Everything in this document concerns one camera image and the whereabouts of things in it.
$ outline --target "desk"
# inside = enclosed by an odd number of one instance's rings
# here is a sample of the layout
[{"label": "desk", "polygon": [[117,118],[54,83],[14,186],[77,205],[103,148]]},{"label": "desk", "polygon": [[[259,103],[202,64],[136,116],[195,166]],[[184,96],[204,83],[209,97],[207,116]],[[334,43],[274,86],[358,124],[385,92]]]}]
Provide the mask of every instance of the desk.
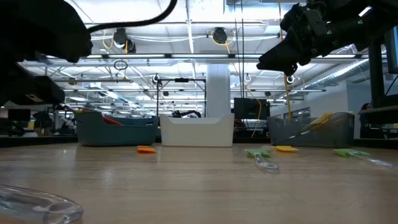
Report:
[{"label": "desk", "polygon": [[[2,184],[68,197],[81,223],[397,223],[398,174],[331,149],[273,152],[280,174],[263,174],[245,148],[77,144],[0,149]],[[361,149],[398,162],[398,151]]]}]

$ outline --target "transparent bin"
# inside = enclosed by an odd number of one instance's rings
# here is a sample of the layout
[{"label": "transparent bin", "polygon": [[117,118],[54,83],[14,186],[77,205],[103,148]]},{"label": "transparent bin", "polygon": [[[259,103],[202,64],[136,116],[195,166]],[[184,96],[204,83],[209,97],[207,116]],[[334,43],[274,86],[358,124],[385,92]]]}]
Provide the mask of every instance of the transparent bin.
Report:
[{"label": "transparent bin", "polygon": [[268,118],[271,144],[334,148],[346,148],[353,145],[353,114],[335,113],[327,122],[312,128],[308,133],[303,132],[303,128],[315,120],[316,118],[292,120]]}]

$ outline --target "teal plastic bin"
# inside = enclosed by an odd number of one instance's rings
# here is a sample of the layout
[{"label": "teal plastic bin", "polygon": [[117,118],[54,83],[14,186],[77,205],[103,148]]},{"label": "teal plastic bin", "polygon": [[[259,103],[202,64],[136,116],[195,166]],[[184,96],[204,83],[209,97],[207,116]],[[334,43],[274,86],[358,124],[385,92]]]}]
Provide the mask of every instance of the teal plastic bin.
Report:
[{"label": "teal plastic bin", "polygon": [[159,118],[153,118],[152,124],[136,119],[137,124],[113,125],[103,121],[101,113],[87,112],[76,114],[77,136],[84,146],[136,146],[151,145],[155,142]]}]

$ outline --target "white pillar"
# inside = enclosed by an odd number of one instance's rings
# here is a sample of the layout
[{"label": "white pillar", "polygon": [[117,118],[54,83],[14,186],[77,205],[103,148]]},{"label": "white pillar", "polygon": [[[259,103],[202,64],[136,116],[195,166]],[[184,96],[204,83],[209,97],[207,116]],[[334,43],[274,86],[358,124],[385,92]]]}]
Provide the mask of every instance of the white pillar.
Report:
[{"label": "white pillar", "polygon": [[207,65],[207,117],[220,118],[231,113],[228,64]]}]

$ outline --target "ceiling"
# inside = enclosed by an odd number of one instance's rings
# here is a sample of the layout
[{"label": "ceiling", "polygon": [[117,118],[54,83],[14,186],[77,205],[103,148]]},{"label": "ceiling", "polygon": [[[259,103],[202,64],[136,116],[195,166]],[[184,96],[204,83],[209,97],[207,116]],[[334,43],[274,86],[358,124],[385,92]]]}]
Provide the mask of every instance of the ceiling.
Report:
[{"label": "ceiling", "polygon": [[[160,14],[168,5],[169,0],[65,0],[79,13],[87,27],[104,22],[138,21],[150,19]],[[271,0],[246,0],[243,5],[236,1],[236,12],[233,1],[214,0],[179,0],[177,7],[162,22],[145,27],[127,28],[128,37],[134,41],[136,54],[263,54],[281,39],[279,33],[279,7],[278,1]],[[282,1],[282,16],[297,2],[305,1]],[[228,49],[224,45],[216,45],[211,33],[215,27],[224,27],[227,35]],[[56,80],[57,84],[66,90],[66,103],[82,107],[85,103],[91,103],[94,108],[101,109],[105,113],[113,110],[124,111],[126,115],[130,112],[134,115],[153,114],[156,103],[156,92],[143,92],[155,88],[152,79],[155,75],[160,78],[203,78],[207,76],[209,63],[228,63],[231,72],[231,85],[240,84],[238,74],[251,77],[250,82],[245,82],[246,88],[250,89],[280,89],[284,87],[283,74],[273,71],[259,71],[256,68],[256,58],[246,59],[239,63],[236,59],[216,60],[215,58],[201,59],[146,59],[146,58],[123,58],[125,49],[117,48],[113,44],[113,33],[115,29],[101,30],[92,34],[94,47],[92,55],[118,54],[120,60],[124,61],[128,68],[118,71],[114,67],[117,59],[83,58],[77,64],[70,64],[63,60],[51,59],[52,65],[35,62],[21,63],[26,69],[37,75],[48,75]],[[334,54],[362,54],[354,47],[346,47],[334,52]],[[306,82],[339,64],[351,63],[345,59],[336,60],[314,60],[306,66],[299,67],[295,74],[295,86],[305,85]],[[119,82],[125,77],[129,82]],[[85,80],[69,84],[65,80],[75,78]],[[98,92],[74,92],[71,90],[84,90],[101,88],[104,90],[134,90],[113,92],[117,94],[116,99],[109,95]],[[161,113],[170,113],[170,110],[202,110],[204,94],[198,84],[170,82],[166,88],[170,89],[198,89],[195,92],[170,92],[169,96],[160,96],[164,105]],[[253,92],[255,97],[265,98],[264,91]],[[239,92],[232,91],[231,96],[239,96]],[[84,101],[73,100],[73,98],[84,98]],[[271,98],[280,99],[280,93],[274,93]]]}]

